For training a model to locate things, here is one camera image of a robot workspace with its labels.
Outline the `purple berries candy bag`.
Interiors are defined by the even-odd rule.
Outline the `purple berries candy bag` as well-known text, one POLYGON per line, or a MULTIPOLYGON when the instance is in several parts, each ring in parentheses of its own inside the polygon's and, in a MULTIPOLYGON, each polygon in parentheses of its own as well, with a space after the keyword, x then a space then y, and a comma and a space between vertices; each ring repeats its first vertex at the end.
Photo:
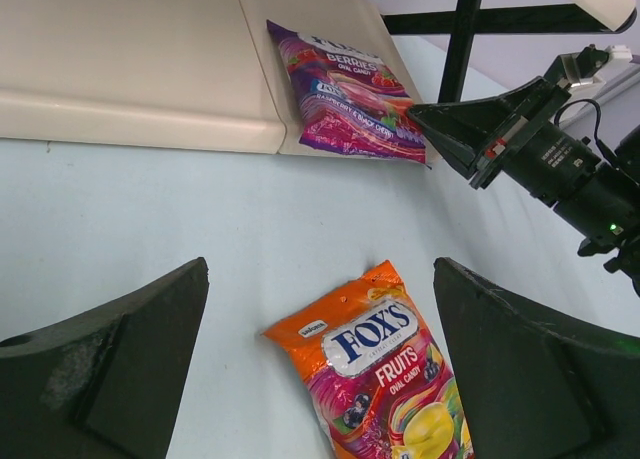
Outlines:
POLYGON ((266 26, 302 120, 299 145, 427 163, 427 141, 407 114, 414 101, 380 57, 270 20, 266 26))

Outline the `orange fruits candy bag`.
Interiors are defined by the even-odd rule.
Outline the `orange fruits candy bag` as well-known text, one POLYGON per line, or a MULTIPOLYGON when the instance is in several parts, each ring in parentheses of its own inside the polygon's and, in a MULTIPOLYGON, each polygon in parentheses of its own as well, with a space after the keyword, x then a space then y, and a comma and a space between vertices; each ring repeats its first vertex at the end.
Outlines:
POLYGON ((390 261, 269 327, 338 458, 472 458, 454 373, 390 261))

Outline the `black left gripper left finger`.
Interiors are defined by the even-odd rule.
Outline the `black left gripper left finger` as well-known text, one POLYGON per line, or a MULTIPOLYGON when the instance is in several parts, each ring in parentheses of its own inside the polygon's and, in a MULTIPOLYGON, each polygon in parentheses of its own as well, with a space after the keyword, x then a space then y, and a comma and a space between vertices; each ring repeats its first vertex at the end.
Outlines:
POLYGON ((163 458, 208 296, 194 259, 1 343, 4 458, 163 458))

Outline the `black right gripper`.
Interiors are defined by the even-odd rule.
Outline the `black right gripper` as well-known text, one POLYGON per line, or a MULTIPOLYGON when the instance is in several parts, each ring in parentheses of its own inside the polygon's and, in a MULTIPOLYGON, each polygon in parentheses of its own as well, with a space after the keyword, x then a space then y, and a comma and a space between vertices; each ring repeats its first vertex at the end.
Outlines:
POLYGON ((568 99, 568 92, 538 77, 485 99, 414 105, 407 115, 472 188, 485 189, 504 173, 534 198, 555 204, 601 164, 587 144, 551 121, 568 99))

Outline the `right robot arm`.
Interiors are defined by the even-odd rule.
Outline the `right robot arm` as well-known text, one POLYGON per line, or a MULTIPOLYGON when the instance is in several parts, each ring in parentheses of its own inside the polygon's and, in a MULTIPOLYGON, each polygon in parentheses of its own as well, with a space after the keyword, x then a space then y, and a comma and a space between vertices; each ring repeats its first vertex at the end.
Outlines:
POLYGON ((639 178, 617 152, 595 154, 559 127, 569 92, 542 77, 494 97, 407 111, 474 189, 505 174, 583 237, 578 254, 614 252, 604 268, 639 283, 639 178))

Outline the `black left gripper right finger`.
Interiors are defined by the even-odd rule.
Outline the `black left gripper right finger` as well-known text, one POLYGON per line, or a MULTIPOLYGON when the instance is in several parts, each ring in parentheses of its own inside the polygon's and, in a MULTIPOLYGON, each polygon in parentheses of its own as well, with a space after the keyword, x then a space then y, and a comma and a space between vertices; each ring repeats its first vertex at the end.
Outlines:
POLYGON ((450 258, 434 293, 478 458, 636 458, 639 340, 450 258))

